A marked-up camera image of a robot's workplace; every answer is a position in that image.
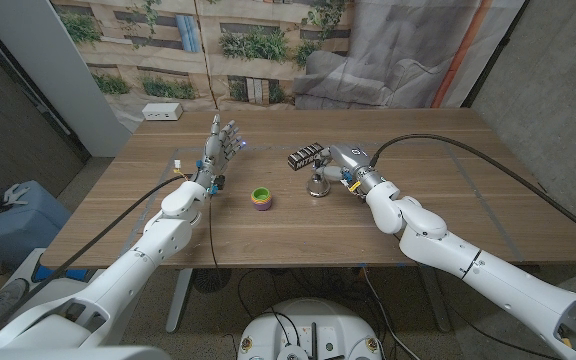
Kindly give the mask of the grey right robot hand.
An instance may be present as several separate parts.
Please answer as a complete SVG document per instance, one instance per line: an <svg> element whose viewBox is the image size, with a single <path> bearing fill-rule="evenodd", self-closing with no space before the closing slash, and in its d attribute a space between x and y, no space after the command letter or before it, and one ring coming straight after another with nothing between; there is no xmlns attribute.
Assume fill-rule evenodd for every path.
<svg viewBox="0 0 576 360"><path fill-rule="evenodd" d="M315 170L327 180L355 181L373 171L369 156L350 145L331 145L321 153L322 164Z"/></svg>

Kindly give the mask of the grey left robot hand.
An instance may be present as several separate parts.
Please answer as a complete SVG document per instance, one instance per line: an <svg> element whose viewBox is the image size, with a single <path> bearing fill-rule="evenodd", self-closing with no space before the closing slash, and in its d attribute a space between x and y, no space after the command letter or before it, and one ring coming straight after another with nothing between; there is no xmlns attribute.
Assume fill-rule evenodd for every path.
<svg viewBox="0 0 576 360"><path fill-rule="evenodd" d="M229 161L237 152L246 146L246 142L238 134L239 128L231 120L221 126L221 118L216 114L213 118L210 135L208 136L203 152L202 163L199 169L214 176L222 175Z"/></svg>

